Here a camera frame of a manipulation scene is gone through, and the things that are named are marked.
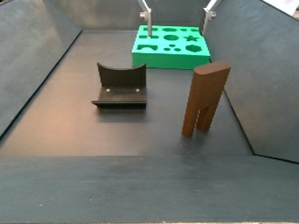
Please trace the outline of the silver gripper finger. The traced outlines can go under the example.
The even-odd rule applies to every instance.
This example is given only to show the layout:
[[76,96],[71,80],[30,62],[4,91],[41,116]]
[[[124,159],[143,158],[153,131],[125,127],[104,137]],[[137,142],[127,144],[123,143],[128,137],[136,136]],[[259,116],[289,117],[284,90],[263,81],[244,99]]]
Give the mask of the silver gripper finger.
[[137,3],[143,9],[140,18],[147,22],[147,35],[152,36],[152,10],[148,7],[145,0],[137,0]]
[[204,35],[208,27],[208,22],[216,17],[216,8],[220,4],[221,0],[209,0],[207,6],[203,8],[204,16],[203,16],[203,24],[200,29],[200,34]]

